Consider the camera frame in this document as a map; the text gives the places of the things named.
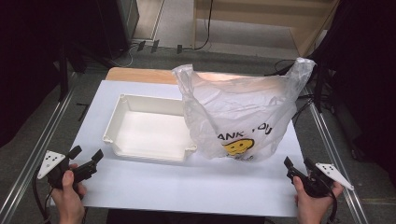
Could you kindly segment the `white plastic bin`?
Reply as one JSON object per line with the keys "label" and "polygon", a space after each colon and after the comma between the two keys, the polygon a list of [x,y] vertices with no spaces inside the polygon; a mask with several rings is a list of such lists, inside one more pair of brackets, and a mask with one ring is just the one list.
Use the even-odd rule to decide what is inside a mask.
{"label": "white plastic bin", "polygon": [[119,157],[183,162],[197,146],[190,137],[181,100],[122,94],[103,141]]}

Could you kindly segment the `translucent plastic bag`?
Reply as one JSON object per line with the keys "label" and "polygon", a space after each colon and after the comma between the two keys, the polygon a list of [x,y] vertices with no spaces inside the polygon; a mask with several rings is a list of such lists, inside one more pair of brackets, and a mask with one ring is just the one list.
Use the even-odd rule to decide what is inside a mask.
{"label": "translucent plastic bag", "polygon": [[198,152],[208,159],[271,157],[297,112],[296,100],[314,66],[314,61],[298,58],[286,75],[269,77],[206,76],[190,64],[173,69]]}

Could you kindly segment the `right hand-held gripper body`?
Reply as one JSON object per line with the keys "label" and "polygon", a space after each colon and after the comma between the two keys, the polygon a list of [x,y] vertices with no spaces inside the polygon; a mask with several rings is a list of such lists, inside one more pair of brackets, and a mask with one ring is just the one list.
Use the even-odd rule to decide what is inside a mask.
{"label": "right hand-held gripper body", "polygon": [[295,176],[302,180],[306,194],[314,198],[328,196],[331,193],[330,187],[333,182],[338,182],[349,190],[354,189],[354,186],[330,163],[315,162],[314,170],[308,170],[308,175],[304,175],[293,166],[293,168],[288,169],[287,177],[292,181]]}

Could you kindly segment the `aluminium rail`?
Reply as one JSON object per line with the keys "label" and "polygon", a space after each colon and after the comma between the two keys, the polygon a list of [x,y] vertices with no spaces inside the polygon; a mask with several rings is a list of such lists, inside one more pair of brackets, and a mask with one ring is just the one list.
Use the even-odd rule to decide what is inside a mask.
{"label": "aluminium rail", "polygon": [[58,102],[55,109],[53,110],[49,121],[47,122],[44,130],[39,136],[33,151],[31,152],[27,162],[21,169],[16,181],[12,185],[2,208],[0,209],[0,224],[8,224],[12,219],[25,191],[27,190],[29,183],[34,177],[35,169],[42,162],[47,146],[55,133],[61,118],[64,115],[66,108],[74,93],[74,89],[77,83],[80,81],[81,74],[74,72],[67,84],[69,85],[69,91],[62,99]]}
{"label": "aluminium rail", "polygon": [[304,99],[297,102],[300,114],[293,120],[303,155],[313,161],[332,163],[354,186],[353,190],[344,189],[339,198],[339,224],[370,224],[358,193],[359,184],[347,168],[347,162],[350,160],[349,149],[345,141],[339,141],[338,135],[333,133],[333,119],[327,120],[328,110],[323,109],[319,113],[312,95],[313,91],[310,88],[303,88]]}

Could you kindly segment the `person's left hand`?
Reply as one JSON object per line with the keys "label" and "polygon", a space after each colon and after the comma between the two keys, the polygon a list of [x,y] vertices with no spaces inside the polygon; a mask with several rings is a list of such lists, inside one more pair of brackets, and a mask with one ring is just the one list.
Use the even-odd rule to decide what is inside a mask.
{"label": "person's left hand", "polygon": [[82,224],[85,208],[80,197],[87,193],[87,189],[82,183],[78,183],[77,189],[73,188],[75,177],[73,170],[78,165],[72,163],[69,167],[62,179],[63,188],[54,189],[51,197],[59,212],[59,224]]}

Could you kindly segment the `person's right hand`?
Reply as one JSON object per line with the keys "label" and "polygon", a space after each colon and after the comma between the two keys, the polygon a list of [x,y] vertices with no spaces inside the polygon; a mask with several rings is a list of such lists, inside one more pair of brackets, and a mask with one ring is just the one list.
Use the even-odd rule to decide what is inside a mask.
{"label": "person's right hand", "polygon": [[333,204],[330,196],[323,198],[313,198],[306,194],[302,180],[295,176],[293,185],[296,190],[294,196],[298,209],[297,220],[299,224],[320,224],[322,218]]}

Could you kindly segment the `dark cabinet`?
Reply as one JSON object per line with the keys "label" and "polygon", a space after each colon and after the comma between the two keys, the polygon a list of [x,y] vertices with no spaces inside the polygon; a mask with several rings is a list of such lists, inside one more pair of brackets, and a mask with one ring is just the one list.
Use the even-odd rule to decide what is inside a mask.
{"label": "dark cabinet", "polygon": [[117,59],[139,20],[137,0],[0,0],[0,54],[55,57],[61,42]]}

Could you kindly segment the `black curtain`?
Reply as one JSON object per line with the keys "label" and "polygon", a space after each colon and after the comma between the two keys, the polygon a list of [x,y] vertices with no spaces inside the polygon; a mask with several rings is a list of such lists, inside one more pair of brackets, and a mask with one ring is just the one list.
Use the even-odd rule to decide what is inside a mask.
{"label": "black curtain", "polygon": [[396,178],[396,0],[341,0],[315,61],[335,72],[329,84],[357,157]]}

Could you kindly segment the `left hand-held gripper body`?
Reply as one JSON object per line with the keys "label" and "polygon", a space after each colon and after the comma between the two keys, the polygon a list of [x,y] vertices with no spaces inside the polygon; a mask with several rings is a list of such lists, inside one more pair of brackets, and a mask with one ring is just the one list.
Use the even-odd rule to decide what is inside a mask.
{"label": "left hand-held gripper body", "polygon": [[[56,189],[63,187],[62,179],[66,170],[69,170],[69,162],[67,154],[61,154],[54,151],[48,150],[42,161],[40,169],[37,174],[38,179],[46,177],[49,184]],[[73,170],[74,173],[74,184],[73,187],[76,189],[78,183],[83,180],[87,180],[97,172],[97,162],[92,159]]]}

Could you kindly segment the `white board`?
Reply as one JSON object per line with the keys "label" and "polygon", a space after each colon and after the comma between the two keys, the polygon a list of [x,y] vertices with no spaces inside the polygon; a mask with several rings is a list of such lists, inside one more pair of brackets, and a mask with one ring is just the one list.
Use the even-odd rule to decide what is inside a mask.
{"label": "white board", "polygon": [[86,181],[83,202],[91,207],[128,208],[247,216],[293,217],[294,186],[284,160],[304,169],[303,156],[292,126],[276,153],[261,162],[207,160],[192,154],[182,163],[131,161],[114,154],[102,137],[121,94],[178,99],[178,87],[126,81],[101,82],[74,141],[82,148],[76,162],[97,151],[104,157]]}

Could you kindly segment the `wooden shelf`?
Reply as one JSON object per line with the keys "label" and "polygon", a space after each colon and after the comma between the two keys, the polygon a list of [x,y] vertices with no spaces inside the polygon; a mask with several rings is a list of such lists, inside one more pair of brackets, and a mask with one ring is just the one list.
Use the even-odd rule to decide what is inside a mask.
{"label": "wooden shelf", "polygon": [[340,0],[193,0],[192,45],[196,21],[234,21],[283,26],[300,56],[308,56],[323,30],[330,27]]}

